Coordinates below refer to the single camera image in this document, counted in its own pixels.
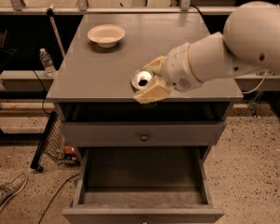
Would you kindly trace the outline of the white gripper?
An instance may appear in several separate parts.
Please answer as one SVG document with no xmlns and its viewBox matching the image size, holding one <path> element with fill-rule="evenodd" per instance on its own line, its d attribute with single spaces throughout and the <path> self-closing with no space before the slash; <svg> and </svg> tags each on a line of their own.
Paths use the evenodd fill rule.
<svg viewBox="0 0 280 224">
<path fill-rule="evenodd" d="M 202 82 L 196 78 L 189 61 L 190 43 L 173 48 L 165 58 L 159 56 L 144 66 L 153 75 L 162 77 L 143 91 L 137 91 L 133 98 L 140 104 L 158 102 L 167 98 L 171 93 L 171 86 L 181 92 L 197 89 Z"/>
</svg>

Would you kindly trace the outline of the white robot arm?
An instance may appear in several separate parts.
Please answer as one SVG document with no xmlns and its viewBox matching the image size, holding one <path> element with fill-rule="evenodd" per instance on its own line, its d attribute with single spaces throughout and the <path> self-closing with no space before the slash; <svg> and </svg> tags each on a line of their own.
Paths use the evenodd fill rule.
<svg viewBox="0 0 280 224">
<path fill-rule="evenodd" d="M 249 2 L 230 14 L 222 32 L 184 43 L 146 64 L 141 70 L 151 79 L 133 98 L 154 103 L 173 90 L 190 91 L 209 80 L 263 69 L 280 75 L 280 7 Z"/>
</svg>

